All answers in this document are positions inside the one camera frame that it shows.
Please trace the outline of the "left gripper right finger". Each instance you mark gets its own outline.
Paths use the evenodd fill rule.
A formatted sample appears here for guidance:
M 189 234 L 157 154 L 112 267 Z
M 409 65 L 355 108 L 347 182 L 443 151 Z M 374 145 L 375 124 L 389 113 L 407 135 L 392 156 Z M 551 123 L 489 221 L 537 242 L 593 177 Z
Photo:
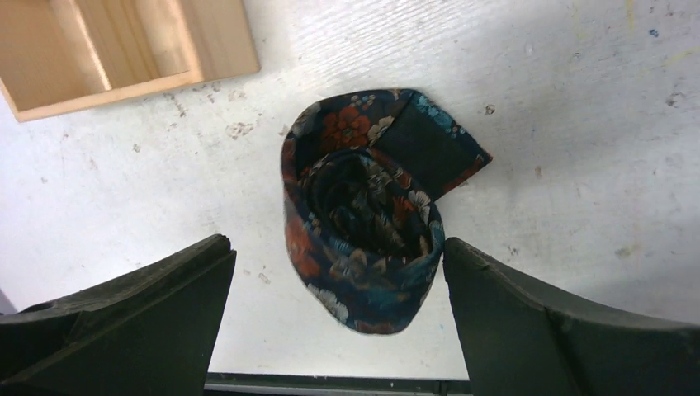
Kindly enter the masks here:
M 443 271 L 475 395 L 696 395 L 699 327 L 615 309 L 459 238 Z

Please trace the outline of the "wooden compartment box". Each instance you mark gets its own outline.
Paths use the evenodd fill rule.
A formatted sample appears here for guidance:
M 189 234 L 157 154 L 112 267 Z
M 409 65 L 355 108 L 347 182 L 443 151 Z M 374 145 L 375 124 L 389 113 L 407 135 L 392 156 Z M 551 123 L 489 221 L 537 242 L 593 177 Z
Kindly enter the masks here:
M 1 89 L 20 122 L 259 69 L 241 1 L 1 4 Z

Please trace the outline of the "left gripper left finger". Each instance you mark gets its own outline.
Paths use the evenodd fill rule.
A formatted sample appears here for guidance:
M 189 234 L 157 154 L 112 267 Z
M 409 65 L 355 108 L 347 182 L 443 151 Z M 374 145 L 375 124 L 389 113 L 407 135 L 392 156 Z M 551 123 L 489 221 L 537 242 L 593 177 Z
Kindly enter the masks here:
M 234 274 L 214 234 L 1 318 L 4 395 L 201 395 Z

